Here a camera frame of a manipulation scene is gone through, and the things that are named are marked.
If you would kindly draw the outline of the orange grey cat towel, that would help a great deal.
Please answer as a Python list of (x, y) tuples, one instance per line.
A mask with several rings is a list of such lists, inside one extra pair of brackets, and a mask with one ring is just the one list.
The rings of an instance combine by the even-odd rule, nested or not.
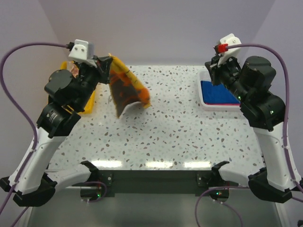
[(109, 57), (112, 59), (109, 71), (109, 87), (117, 118), (130, 104), (139, 102), (143, 108), (150, 107), (151, 97), (148, 88), (119, 58), (113, 55)]

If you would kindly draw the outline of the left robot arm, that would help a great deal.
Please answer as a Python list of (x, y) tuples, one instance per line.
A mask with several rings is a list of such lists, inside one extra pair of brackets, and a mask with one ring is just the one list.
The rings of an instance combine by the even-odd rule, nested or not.
[(89, 161), (82, 161), (72, 169), (54, 175), (45, 172), (56, 150), (80, 120), (80, 112), (95, 91), (97, 84), (109, 83), (112, 58), (78, 64), (79, 74), (74, 77), (68, 70), (53, 72), (45, 86), (49, 102), (43, 108), (34, 126), (34, 138), (15, 172), (0, 180), (1, 188), (14, 193), (13, 201), (20, 207), (40, 207), (56, 192), (74, 184), (89, 186), (98, 181), (99, 169)]

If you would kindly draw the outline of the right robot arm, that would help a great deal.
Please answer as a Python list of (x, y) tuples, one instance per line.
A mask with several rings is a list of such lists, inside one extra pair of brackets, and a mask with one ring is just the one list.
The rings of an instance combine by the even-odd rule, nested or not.
[(269, 60), (251, 56), (240, 66), (230, 57), (219, 64), (219, 56), (205, 63), (213, 85), (223, 85), (239, 102), (253, 128), (262, 152), (264, 167), (249, 175), (245, 183), (259, 199), (285, 203), (303, 179), (294, 164), (287, 130), (284, 101), (269, 91), (276, 70)]

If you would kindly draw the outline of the blue towel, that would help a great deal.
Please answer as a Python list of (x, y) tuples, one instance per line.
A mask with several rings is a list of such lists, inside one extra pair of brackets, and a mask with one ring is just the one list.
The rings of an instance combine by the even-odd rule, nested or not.
[(209, 81), (201, 81), (201, 85), (206, 103), (240, 103), (222, 84), (214, 86)]

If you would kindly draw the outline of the pink microfiber towel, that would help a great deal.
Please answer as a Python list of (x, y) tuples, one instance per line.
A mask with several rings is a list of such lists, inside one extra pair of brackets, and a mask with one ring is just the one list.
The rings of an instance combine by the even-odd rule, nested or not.
[(208, 106), (240, 106), (240, 103), (205, 103)]

